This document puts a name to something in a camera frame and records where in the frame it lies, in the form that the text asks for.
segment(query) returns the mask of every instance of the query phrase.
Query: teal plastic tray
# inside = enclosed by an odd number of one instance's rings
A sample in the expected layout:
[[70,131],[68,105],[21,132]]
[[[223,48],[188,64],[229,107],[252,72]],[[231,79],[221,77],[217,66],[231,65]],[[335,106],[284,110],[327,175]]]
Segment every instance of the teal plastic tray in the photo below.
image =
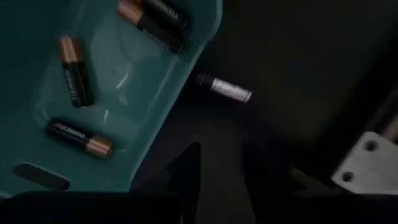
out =
[[[174,55],[116,14],[116,0],[2,4],[0,195],[46,190],[12,174],[33,164],[70,181],[68,190],[125,192],[195,62],[215,35],[221,0],[175,0],[191,17]],[[95,105],[72,106],[58,57],[61,35],[80,38]],[[44,127],[68,118],[115,143],[107,160],[53,141]]]

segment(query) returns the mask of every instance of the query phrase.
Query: bolt hole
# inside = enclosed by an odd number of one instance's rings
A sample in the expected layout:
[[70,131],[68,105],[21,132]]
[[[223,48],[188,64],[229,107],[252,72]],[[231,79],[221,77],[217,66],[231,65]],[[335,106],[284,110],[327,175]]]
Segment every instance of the bolt hole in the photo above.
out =
[[366,151],[373,152],[377,149],[377,142],[370,140],[367,143],[365,143],[364,148]]
[[354,174],[353,174],[352,172],[345,172],[345,173],[343,174],[343,176],[341,176],[341,179],[342,179],[344,182],[350,182],[350,181],[353,180],[353,178],[354,178]]

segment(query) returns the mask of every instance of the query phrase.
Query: black surface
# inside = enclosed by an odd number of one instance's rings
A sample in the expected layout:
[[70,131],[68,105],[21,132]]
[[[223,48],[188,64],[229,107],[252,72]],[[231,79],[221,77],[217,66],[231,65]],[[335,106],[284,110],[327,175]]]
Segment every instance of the black surface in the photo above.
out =
[[179,223],[178,197],[27,192],[0,204],[1,223]]
[[390,0],[224,1],[198,68],[252,90],[249,114],[285,133],[296,165],[325,182],[394,87],[397,9]]
[[252,99],[245,105],[197,88],[191,75],[133,186],[199,140],[197,221],[255,223],[242,143],[267,144],[281,133],[294,166],[331,184],[361,133],[385,125],[398,96],[391,70],[398,2],[225,0],[223,7],[194,73],[252,90]]

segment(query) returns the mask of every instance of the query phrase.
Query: copper-top battery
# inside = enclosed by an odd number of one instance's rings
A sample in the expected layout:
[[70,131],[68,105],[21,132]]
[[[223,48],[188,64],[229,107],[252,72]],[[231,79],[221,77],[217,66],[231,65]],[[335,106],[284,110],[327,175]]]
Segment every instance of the copper-top battery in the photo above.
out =
[[46,131],[103,159],[107,158],[113,150],[111,141],[60,118],[51,119]]
[[188,23],[188,16],[177,9],[171,2],[165,0],[136,0],[145,10],[162,24],[184,30]]
[[62,68],[74,107],[94,103],[81,47],[76,38],[64,36],[58,42]]
[[119,0],[118,14],[131,21],[153,41],[173,53],[179,53],[184,46],[184,38],[168,27],[160,25],[133,0]]

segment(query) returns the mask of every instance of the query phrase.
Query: white metal plate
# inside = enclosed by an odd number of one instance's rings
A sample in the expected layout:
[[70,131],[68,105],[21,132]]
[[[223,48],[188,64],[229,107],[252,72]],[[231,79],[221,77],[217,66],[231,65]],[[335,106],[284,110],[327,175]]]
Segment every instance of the white metal plate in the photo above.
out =
[[[372,141],[375,147],[366,150]],[[352,174],[349,181],[347,172]],[[364,133],[331,179],[356,194],[397,195],[398,146],[376,133]]]

